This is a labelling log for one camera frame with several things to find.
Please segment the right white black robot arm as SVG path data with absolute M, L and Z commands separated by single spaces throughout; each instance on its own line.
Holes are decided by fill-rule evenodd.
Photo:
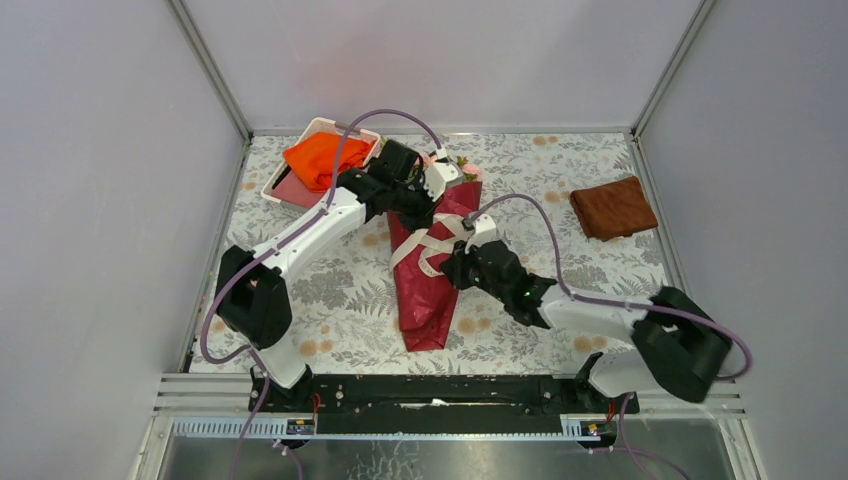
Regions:
M 575 382 L 573 396 L 589 412 L 623 394 L 653 389 L 701 403 L 719 381 L 736 341 L 675 287 L 663 287 L 646 300 L 565 292 L 555 279 L 525 269 L 501 241 L 460 242 L 440 270 L 456 289 L 477 288 L 500 301 L 522 325 L 594 333 L 628 344 L 623 353 L 584 364 L 585 377 Z

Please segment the cream printed ribbon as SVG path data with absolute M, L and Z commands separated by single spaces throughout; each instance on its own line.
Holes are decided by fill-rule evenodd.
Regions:
M 439 254 L 451 254 L 454 244 L 467 241 L 471 237 L 471 231 L 465 228 L 461 216 L 450 213 L 436 214 L 434 225 L 445 227 L 450 236 L 445 240 L 440 240 L 430 236 L 429 230 L 426 228 L 415 230 L 393 251 L 389 269 L 394 270 L 418 247 L 422 247 L 423 250 L 415 257 L 419 271 L 429 278 L 443 276 L 443 273 L 430 265 L 429 259 Z

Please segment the pink fake flower bunch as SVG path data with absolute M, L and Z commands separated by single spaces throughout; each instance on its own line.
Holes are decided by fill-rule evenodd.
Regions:
M 478 165 L 472 163 L 467 156 L 449 156 L 449 162 L 455 163 L 462 172 L 465 182 L 481 182 L 483 180 L 483 170 Z

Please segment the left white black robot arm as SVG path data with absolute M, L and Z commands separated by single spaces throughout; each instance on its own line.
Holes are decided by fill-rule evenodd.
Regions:
M 290 282 L 375 216 L 393 212 L 416 227 L 430 226 L 448 185 L 462 176 L 444 149 L 436 154 L 412 182 L 406 176 L 422 155 L 389 141 L 368 169 L 339 174 L 334 187 L 280 234 L 251 250 L 233 246 L 222 256 L 211 311 L 248 340 L 274 383 L 272 398 L 285 410 L 304 407 L 311 388 L 304 379 L 311 371 L 288 336 Z

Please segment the dark red wrapping paper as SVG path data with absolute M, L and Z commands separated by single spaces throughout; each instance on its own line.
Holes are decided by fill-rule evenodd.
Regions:
M 466 182 L 445 191 L 435 214 L 450 213 L 463 219 L 480 207 L 482 182 Z M 406 230 L 394 215 L 388 215 L 390 242 L 393 251 L 414 231 Z M 445 240 L 450 233 L 445 227 L 433 225 L 429 235 Z M 392 271 L 398 304 L 398 324 L 409 352 L 438 350 L 445 347 L 459 292 L 446 276 L 429 278 L 419 271 L 415 257 L 423 250 L 418 247 Z M 429 259 L 440 271 L 440 264 L 449 254 Z

